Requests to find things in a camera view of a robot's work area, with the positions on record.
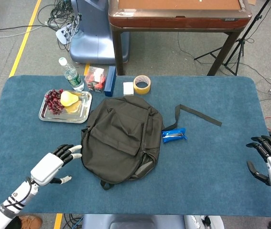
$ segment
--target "yellow floor line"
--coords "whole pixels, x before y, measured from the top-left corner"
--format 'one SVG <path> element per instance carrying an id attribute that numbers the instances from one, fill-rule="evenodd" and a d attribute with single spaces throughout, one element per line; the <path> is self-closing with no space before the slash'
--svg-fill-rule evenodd
<path id="1" fill-rule="evenodd" d="M 38 9 L 39 9 L 40 3 L 41 3 L 41 0 L 38 0 L 38 1 L 36 2 L 36 5 L 35 5 L 35 7 L 34 7 L 34 10 L 33 10 L 32 16 L 31 16 L 31 19 L 30 19 L 30 21 L 29 21 L 29 25 L 33 25 L 33 22 L 34 22 L 36 13 L 37 13 L 37 11 L 38 11 Z M 27 31 L 26 31 L 26 32 L 28 32 L 28 33 L 25 33 L 25 36 L 24 36 L 24 38 L 23 38 L 23 40 L 22 40 L 22 44 L 21 44 L 21 46 L 20 46 L 19 52 L 17 53 L 16 59 L 15 59 L 15 61 L 14 61 L 13 67 L 12 67 L 11 72 L 10 72 L 10 75 L 9 75 L 9 78 L 10 78 L 11 76 L 14 76 L 14 74 L 15 74 L 15 71 L 16 71 L 17 66 L 18 66 L 18 64 L 19 64 L 19 61 L 20 61 L 20 58 L 21 58 L 21 56 L 22 56 L 22 52 L 23 52 L 23 50 L 24 50 L 24 48 L 25 48 L 25 45 L 26 45 L 26 42 L 27 42 L 27 40 L 28 40 L 28 36 L 29 36 L 30 30 L 31 30 L 31 27 L 28 27 L 28 28 L 27 28 Z"/>
<path id="2" fill-rule="evenodd" d="M 84 68 L 84 73 L 83 75 L 86 75 L 89 69 L 89 63 L 86 64 L 86 67 Z M 61 222 L 62 222 L 62 213 L 57 213 L 55 217 L 55 222 L 54 222 L 54 229 L 60 229 L 61 227 Z"/>

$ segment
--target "packing tape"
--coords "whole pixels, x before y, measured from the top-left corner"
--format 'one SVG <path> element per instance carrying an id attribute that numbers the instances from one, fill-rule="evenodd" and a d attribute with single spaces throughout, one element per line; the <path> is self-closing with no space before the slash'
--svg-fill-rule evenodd
<path id="1" fill-rule="evenodd" d="M 139 82 L 147 83 L 148 86 L 144 88 L 138 87 L 136 84 L 138 84 Z M 133 80 L 133 88 L 137 94 L 147 94 L 150 91 L 150 86 L 151 86 L 151 80 L 146 75 L 139 75 L 135 77 L 135 79 Z"/>

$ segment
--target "brown shoe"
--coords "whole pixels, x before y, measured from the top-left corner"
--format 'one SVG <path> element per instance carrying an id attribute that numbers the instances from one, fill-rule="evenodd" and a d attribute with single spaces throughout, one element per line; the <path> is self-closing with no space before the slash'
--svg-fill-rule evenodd
<path id="1" fill-rule="evenodd" d="M 22 229 L 40 229 L 42 219 L 38 216 L 19 216 L 22 221 Z"/>

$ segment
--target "blue box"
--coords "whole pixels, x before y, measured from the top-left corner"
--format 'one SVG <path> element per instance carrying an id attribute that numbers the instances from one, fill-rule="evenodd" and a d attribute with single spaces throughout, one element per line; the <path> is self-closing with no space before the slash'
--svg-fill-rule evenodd
<path id="1" fill-rule="evenodd" d="M 109 66 L 108 68 L 108 76 L 106 79 L 106 85 L 104 88 L 104 93 L 108 97 L 112 97 L 113 91 L 114 91 L 114 85 L 116 80 L 116 67 L 115 66 Z"/>

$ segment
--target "grapes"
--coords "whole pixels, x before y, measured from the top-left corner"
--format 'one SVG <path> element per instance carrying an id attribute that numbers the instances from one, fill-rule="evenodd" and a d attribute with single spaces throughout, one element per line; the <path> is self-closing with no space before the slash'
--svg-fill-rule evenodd
<path id="1" fill-rule="evenodd" d="M 59 91 L 53 89 L 48 94 L 45 95 L 45 103 L 47 104 L 48 109 L 54 115 L 59 115 L 64 109 L 64 106 L 60 103 L 62 92 L 63 89 L 60 89 Z"/>

